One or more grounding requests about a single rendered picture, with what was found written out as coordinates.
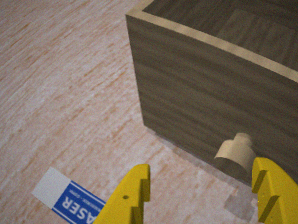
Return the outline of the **white and blue eraser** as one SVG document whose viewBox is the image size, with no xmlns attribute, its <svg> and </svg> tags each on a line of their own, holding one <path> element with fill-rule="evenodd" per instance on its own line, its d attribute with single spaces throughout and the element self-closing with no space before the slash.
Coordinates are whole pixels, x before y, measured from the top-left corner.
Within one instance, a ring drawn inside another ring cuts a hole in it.
<svg viewBox="0 0 298 224">
<path fill-rule="evenodd" d="M 31 194 L 70 224 L 93 224 L 106 204 L 53 167 Z"/>
</svg>

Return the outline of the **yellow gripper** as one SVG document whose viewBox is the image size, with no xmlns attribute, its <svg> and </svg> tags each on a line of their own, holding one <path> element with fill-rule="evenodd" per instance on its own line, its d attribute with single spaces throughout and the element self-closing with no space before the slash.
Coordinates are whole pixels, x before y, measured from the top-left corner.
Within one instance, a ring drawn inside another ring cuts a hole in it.
<svg viewBox="0 0 298 224">
<path fill-rule="evenodd" d="M 275 162 L 256 157 L 252 193 L 258 194 L 258 222 L 298 224 L 298 185 Z M 150 165 L 134 166 L 117 186 L 93 224 L 143 224 L 150 201 Z"/>
</svg>

